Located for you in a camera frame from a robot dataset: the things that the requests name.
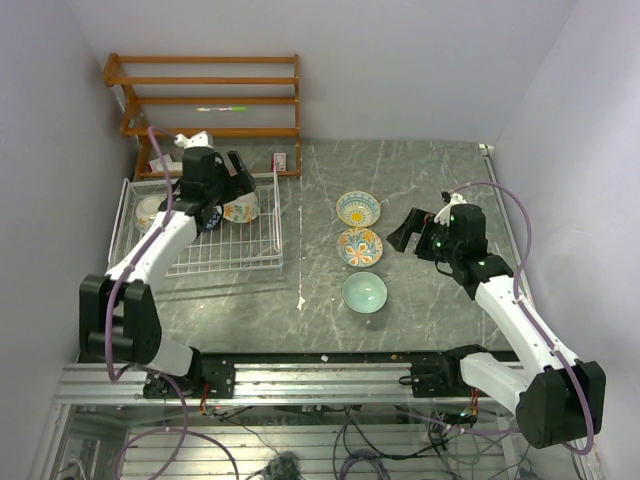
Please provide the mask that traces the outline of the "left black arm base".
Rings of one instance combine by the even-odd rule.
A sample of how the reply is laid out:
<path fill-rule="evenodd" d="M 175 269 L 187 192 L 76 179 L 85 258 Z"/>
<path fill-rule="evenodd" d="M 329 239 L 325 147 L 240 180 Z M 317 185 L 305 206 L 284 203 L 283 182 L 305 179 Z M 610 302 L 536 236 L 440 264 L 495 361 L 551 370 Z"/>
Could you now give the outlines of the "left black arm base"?
<path fill-rule="evenodd" d="M 204 356 L 193 373 L 171 376 L 187 399 L 231 399 L 235 388 L 236 369 L 227 360 Z M 178 393 L 163 377 L 148 374 L 143 387 L 145 399 L 177 399 Z"/>

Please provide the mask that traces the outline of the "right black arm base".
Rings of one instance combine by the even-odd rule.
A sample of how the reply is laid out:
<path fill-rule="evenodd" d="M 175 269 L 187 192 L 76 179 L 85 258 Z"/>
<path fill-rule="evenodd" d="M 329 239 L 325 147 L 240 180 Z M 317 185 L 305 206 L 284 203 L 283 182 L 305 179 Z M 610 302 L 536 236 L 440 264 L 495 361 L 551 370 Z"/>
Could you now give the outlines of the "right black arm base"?
<path fill-rule="evenodd" d="M 398 383 L 410 387 L 414 398 L 458 397 L 465 392 L 456 368 L 447 362 L 412 364 Z"/>

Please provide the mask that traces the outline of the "red patterned blue bowl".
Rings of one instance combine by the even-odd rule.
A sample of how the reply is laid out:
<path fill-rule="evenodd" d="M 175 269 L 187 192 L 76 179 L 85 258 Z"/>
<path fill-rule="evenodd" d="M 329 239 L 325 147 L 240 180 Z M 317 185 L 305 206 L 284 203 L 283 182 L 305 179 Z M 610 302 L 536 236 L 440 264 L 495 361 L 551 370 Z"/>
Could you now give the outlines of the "red patterned blue bowl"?
<path fill-rule="evenodd" d="M 223 208 L 221 206 L 216 206 L 213 210 L 212 215 L 209 217 L 209 219 L 203 223 L 203 226 L 201 227 L 201 232 L 207 233 L 207 232 L 213 231 L 222 219 L 223 219 Z"/>

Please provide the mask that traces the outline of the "orange star leaf bowl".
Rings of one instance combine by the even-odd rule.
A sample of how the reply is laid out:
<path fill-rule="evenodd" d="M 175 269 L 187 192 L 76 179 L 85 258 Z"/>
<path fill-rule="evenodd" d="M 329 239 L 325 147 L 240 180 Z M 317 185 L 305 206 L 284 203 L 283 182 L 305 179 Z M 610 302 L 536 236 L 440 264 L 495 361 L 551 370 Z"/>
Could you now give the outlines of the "orange star leaf bowl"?
<path fill-rule="evenodd" d="M 145 234 L 153 225 L 159 207 L 166 199 L 161 195 L 150 195 L 144 197 L 135 208 L 135 226 Z"/>

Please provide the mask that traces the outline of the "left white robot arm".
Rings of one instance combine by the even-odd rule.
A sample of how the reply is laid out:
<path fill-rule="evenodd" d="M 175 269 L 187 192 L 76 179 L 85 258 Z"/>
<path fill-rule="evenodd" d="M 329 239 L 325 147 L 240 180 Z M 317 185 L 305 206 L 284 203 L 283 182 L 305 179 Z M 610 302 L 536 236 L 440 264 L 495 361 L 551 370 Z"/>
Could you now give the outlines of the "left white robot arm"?
<path fill-rule="evenodd" d="M 102 359 L 113 381 L 121 376 L 114 368 L 120 362 L 165 376 L 182 397 L 196 395 L 204 383 L 202 355 L 163 332 L 153 293 L 218 208 L 254 190 L 237 151 L 185 148 L 182 177 L 168 184 L 149 230 L 120 263 L 81 282 L 81 354 Z"/>

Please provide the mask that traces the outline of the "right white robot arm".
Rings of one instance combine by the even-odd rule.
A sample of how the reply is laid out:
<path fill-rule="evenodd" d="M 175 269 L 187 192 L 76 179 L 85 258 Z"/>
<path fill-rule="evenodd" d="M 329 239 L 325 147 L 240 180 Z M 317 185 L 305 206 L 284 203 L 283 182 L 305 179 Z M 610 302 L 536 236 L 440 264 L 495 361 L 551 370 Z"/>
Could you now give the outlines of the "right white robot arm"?
<path fill-rule="evenodd" d="M 516 371 L 481 347 L 459 349 L 457 362 L 440 373 L 442 387 L 455 396 L 472 387 L 489 395 L 537 449 L 578 439 L 590 448 L 602 428 L 605 372 L 580 360 L 517 293 L 513 270 L 488 249 L 482 209 L 457 202 L 438 213 L 413 208 L 387 240 L 402 252 L 413 235 L 415 255 L 449 265 L 449 276 L 493 319 L 522 366 Z"/>

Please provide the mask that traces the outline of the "star and leaves bowl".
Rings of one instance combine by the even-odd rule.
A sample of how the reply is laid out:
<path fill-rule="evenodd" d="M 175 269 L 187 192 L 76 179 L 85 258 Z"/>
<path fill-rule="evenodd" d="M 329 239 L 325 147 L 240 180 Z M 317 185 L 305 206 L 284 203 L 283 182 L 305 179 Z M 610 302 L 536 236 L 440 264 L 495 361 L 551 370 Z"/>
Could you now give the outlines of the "star and leaves bowl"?
<path fill-rule="evenodd" d="M 259 199 L 255 192 L 240 196 L 223 206 L 223 218 L 233 223 L 252 222 L 259 213 Z"/>

